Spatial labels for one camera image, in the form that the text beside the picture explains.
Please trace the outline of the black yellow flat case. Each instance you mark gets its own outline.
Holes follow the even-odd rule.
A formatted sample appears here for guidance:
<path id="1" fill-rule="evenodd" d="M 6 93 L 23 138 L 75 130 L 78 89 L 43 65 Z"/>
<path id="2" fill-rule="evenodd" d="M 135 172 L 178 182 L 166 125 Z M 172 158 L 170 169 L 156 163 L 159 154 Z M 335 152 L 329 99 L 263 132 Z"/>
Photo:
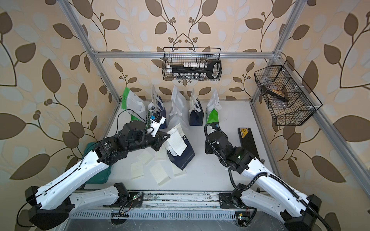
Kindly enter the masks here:
<path id="1" fill-rule="evenodd" d="M 252 153 L 260 160 L 251 128 L 238 128 L 241 147 Z"/>

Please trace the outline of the dark navy small bag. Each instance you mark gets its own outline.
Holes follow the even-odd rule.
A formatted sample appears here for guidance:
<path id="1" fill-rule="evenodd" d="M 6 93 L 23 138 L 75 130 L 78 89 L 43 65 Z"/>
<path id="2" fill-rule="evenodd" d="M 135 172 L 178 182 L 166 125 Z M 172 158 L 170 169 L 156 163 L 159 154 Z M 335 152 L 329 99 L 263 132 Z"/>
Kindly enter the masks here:
<path id="1" fill-rule="evenodd" d="M 203 126 L 204 111 L 194 89 L 191 91 L 189 103 L 189 125 Z"/>

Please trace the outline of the white paper bag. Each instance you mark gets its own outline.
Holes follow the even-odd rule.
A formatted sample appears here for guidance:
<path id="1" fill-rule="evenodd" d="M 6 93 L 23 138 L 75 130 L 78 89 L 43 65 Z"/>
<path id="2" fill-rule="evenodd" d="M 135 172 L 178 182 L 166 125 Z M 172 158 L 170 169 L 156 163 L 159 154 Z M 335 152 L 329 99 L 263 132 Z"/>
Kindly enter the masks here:
<path id="1" fill-rule="evenodd" d="M 189 130 L 189 103 L 176 86 L 174 86 L 172 91 L 171 106 L 168 122 L 169 128 L 180 124 L 183 130 Z"/>

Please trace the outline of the small blue paper bag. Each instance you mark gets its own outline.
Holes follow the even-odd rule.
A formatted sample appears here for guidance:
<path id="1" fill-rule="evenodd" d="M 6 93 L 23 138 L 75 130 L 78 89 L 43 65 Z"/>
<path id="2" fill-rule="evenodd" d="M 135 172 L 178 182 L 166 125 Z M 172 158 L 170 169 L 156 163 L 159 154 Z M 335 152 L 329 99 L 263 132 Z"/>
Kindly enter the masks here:
<path id="1" fill-rule="evenodd" d="M 161 99 L 159 94 L 156 92 L 155 86 L 152 86 L 151 99 L 152 99 L 152 101 L 148 105 L 149 117 L 154 113 L 158 113 L 161 116 L 166 118 L 167 115 L 166 115 L 166 109 L 164 107 L 163 100 Z M 166 122 L 164 122 L 164 124 L 162 124 L 160 126 L 160 129 L 166 129 L 166 128 L 167 128 L 167 124 L 166 124 Z"/>

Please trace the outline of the tool in right basket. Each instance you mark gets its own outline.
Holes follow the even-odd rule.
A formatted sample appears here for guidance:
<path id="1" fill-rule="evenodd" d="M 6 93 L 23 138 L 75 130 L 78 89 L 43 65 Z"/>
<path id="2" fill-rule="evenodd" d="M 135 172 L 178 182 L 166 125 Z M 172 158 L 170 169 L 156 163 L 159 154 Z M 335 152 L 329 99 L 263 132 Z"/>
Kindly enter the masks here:
<path id="1" fill-rule="evenodd" d="M 274 97 L 274 98 L 276 98 L 276 99 L 278 99 L 282 102 L 287 103 L 289 101 L 288 98 L 285 96 L 285 94 L 282 91 L 271 89 L 271 88 L 267 87 L 265 89 L 265 93 L 271 95 L 272 97 Z"/>

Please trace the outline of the green plastic tool case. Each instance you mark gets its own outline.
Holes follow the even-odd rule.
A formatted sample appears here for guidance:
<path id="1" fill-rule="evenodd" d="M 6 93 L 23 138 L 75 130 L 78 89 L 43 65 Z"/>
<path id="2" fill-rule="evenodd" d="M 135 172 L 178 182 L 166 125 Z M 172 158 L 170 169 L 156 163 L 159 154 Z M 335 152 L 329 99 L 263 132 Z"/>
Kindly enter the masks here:
<path id="1" fill-rule="evenodd" d="M 85 157 L 95 146 L 95 142 L 88 143 L 84 150 L 83 156 Z M 108 178 L 111 174 L 111 166 L 109 166 L 107 169 L 95 174 L 93 177 L 91 177 L 86 184 L 104 184 L 107 183 Z"/>

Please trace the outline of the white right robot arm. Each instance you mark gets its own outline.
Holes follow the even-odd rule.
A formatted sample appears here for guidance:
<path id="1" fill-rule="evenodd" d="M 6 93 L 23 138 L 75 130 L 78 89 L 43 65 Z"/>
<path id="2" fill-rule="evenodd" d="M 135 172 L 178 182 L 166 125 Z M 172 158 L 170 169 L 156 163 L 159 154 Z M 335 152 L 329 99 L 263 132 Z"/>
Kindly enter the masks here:
<path id="1" fill-rule="evenodd" d="M 294 189 L 269 171 L 243 147 L 233 146 L 221 131 L 206 134 L 206 153 L 215 154 L 228 171 L 236 207 L 249 206 L 278 219 L 289 231 L 311 231 L 319 214 L 321 200 Z"/>

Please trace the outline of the large green white bag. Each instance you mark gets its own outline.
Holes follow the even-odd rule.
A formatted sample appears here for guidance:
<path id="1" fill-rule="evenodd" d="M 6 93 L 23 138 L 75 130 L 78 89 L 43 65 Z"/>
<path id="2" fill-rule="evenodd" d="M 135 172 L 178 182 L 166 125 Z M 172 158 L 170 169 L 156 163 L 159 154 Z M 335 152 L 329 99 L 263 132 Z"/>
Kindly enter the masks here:
<path id="1" fill-rule="evenodd" d="M 145 121 L 146 106 L 144 104 L 144 101 L 128 87 L 126 87 L 123 92 L 121 107 L 123 110 L 126 110 L 126 112 L 131 115 L 131 120 Z"/>

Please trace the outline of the small green paper bag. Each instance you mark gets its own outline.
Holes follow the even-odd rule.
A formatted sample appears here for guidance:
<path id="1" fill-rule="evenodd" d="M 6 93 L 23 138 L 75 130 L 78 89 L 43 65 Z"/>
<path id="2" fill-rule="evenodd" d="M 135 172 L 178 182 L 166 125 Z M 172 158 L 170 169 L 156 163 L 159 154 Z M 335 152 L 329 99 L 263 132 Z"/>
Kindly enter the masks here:
<path id="1" fill-rule="evenodd" d="M 219 111 L 222 109 L 220 105 L 220 99 L 218 92 L 214 89 L 210 101 L 207 103 L 206 107 L 206 123 L 219 123 Z"/>

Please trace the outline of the black socket set holder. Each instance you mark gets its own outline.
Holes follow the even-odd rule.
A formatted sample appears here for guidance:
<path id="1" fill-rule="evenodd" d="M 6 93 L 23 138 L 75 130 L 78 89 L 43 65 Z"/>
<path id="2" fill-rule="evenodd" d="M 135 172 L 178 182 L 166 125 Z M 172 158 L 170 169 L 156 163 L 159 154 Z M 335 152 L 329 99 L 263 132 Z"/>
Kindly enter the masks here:
<path id="1" fill-rule="evenodd" d="M 183 64 L 168 65 L 167 71 L 175 77 L 198 78 L 198 79 L 219 79 L 222 74 L 222 62 L 220 60 L 204 60 L 188 62 Z"/>

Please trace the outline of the aluminium front rail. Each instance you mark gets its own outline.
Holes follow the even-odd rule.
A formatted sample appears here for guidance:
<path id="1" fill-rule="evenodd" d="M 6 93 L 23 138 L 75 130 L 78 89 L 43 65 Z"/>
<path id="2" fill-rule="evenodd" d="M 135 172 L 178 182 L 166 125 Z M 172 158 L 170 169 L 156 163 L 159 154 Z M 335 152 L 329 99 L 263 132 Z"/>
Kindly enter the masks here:
<path id="1" fill-rule="evenodd" d="M 145 204 L 152 207 L 212 207 L 246 208 L 253 207 L 264 212 L 280 213 L 284 210 L 291 214 L 304 210 L 301 203 L 293 196 L 285 196 L 281 200 L 271 196 L 248 190 L 243 193 L 195 193 L 195 192 L 133 192 L 131 196 L 119 195 L 114 187 L 97 191 L 72 193 L 66 201 L 73 204 L 72 214 L 101 206 L 119 208 L 130 204 Z"/>

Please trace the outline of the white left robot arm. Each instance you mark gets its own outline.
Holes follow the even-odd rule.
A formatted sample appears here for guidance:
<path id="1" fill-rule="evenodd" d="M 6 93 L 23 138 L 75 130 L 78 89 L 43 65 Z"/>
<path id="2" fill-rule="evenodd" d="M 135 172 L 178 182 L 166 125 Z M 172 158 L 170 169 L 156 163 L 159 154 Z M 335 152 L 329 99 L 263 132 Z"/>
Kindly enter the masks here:
<path id="1" fill-rule="evenodd" d="M 82 158 L 45 186 L 31 186 L 25 191 L 30 223 L 43 231 L 63 223 L 70 215 L 80 211 L 116 205 L 125 206 L 132 201 L 123 183 L 102 190 L 76 193 L 91 177 L 124 159 L 130 152 L 151 147 L 159 151 L 170 135 L 156 127 L 147 128 L 139 120 L 131 121 L 111 137 L 104 138 Z"/>

